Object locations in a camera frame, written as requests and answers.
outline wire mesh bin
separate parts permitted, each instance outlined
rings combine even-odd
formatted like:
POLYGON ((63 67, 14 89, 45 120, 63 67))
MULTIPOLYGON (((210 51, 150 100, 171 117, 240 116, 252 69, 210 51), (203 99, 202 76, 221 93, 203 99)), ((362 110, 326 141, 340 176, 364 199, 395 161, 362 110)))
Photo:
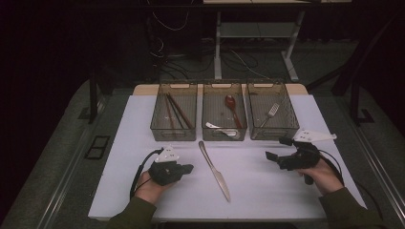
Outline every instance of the wire mesh bin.
POLYGON ((250 139, 278 140, 280 136, 293 138, 298 131, 298 119, 286 85, 281 80, 247 80, 246 103, 250 139))
POLYGON ((151 130, 156 141, 196 140, 197 90, 195 81, 162 81, 151 130))
POLYGON ((202 139, 243 141, 247 129, 239 80, 206 80, 202 94, 202 139))

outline dark background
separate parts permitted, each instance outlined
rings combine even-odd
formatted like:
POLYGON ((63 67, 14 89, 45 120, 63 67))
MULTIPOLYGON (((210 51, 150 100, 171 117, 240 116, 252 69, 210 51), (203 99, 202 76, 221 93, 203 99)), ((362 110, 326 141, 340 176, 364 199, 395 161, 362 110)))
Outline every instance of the dark background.
MULTIPOLYGON (((215 12, 193 11, 187 27, 181 32, 172 32, 160 28, 153 19, 145 20, 148 16, 151 18, 148 12, 77 14, 72 11, 73 5, 73 2, 63 0, 0 2, 3 105, 0 222, 40 157, 71 97, 88 80, 91 70, 96 72, 99 87, 105 94, 110 94, 114 88, 133 88, 141 82, 156 82, 153 64, 159 66, 159 63, 149 54, 150 49, 157 46, 154 35, 166 37, 168 48, 183 49, 195 56, 199 55, 201 38, 214 37, 215 20, 212 18, 215 18, 215 12)), ((309 39, 324 42, 359 40, 350 60, 356 66, 355 63, 364 58, 362 53, 374 35, 402 5, 402 1, 394 0, 353 1, 350 9, 309 11, 299 38, 302 42, 309 39)), ((224 19, 256 19, 242 12, 238 18, 234 15, 225 15, 224 19)), ((282 12, 275 11, 271 15, 272 19, 284 20, 282 12)), ((401 121, 405 114, 400 109, 404 98, 401 90, 405 86, 401 74, 405 51, 403 15, 395 18, 355 75, 353 67, 343 72, 343 78, 349 82, 353 78, 363 79, 362 85, 372 93, 402 134, 405 133, 405 122, 401 121)), ((170 18, 174 27, 183 20, 181 13, 162 12, 160 16, 170 18)))

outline knife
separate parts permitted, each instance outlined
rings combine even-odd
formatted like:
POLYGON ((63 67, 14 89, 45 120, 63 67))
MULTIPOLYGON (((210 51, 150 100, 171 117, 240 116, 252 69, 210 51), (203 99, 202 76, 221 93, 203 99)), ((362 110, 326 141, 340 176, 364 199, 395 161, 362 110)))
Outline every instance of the knife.
POLYGON ((199 146, 200 146, 200 149, 202 150, 203 156, 204 156, 205 159, 206 159, 206 162, 208 162, 208 165, 209 165, 209 167, 211 168, 212 173, 214 174, 215 179, 217 179, 218 184, 220 184, 220 187, 221 187, 221 189, 223 190, 223 193, 224 193, 224 195, 225 195, 225 197, 226 197, 226 200, 227 200, 228 202, 230 202, 229 190, 228 190, 228 188, 227 188, 227 186, 226 186, 226 183, 225 183, 225 180, 224 180, 223 175, 222 175, 217 169, 215 169, 214 164, 212 163, 211 159, 210 159, 209 156, 208 156, 208 153, 207 153, 206 150, 205 150, 205 146, 204 146, 204 144, 203 144, 203 141, 200 141, 200 142, 199 142, 199 146))

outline chopsticks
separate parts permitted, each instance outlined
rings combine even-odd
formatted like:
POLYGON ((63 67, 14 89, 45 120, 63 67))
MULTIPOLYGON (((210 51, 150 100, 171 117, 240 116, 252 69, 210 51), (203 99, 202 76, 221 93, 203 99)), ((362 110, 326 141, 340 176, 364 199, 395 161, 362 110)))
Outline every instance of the chopsticks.
MULTIPOLYGON (((171 95, 171 94, 166 94, 165 97, 166 97, 166 99, 169 101, 170 106, 172 107, 172 109, 173 109, 173 111, 174 111, 174 114, 175 114, 175 116, 176 116, 176 119, 179 121, 181 127, 184 129, 184 127, 183 127, 183 125, 182 125, 182 123, 181 123, 181 120, 180 120, 180 118, 179 118, 179 116, 178 116, 178 113, 180 114, 181 118, 184 120, 184 122, 185 122, 185 124, 187 125, 188 129, 192 129, 192 128, 193 128, 193 125, 191 124, 190 120, 188 119, 187 115, 185 115, 184 111, 181 109, 181 107, 179 106, 179 104, 178 104, 178 103, 176 102, 176 100, 172 97, 172 95, 171 95)), ((168 111, 168 113, 169 113, 170 120, 172 121, 172 116, 171 116, 171 113, 170 113, 170 111, 169 111, 170 108, 169 108, 168 105, 167 105, 167 100, 166 100, 167 111, 168 111)))

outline metal fork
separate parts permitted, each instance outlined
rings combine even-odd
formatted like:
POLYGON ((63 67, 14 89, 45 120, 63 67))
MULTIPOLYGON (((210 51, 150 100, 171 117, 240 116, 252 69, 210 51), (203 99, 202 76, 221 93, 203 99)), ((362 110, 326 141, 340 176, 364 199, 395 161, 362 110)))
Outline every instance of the metal fork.
MULTIPOLYGON (((276 115, 276 113, 277 113, 279 107, 280 107, 280 105, 279 105, 278 103, 274 103, 274 104, 273 104, 273 106, 271 107, 270 111, 268 111, 268 113, 266 114, 266 116, 267 116, 266 120, 260 125, 260 128, 264 127, 264 126, 266 125, 267 121, 268 121, 270 118, 273 118, 273 117, 276 115)), ((258 133, 259 133, 259 132, 256 132, 256 134, 254 134, 254 135, 252 136, 252 139, 256 138, 256 136, 257 136, 258 133)))

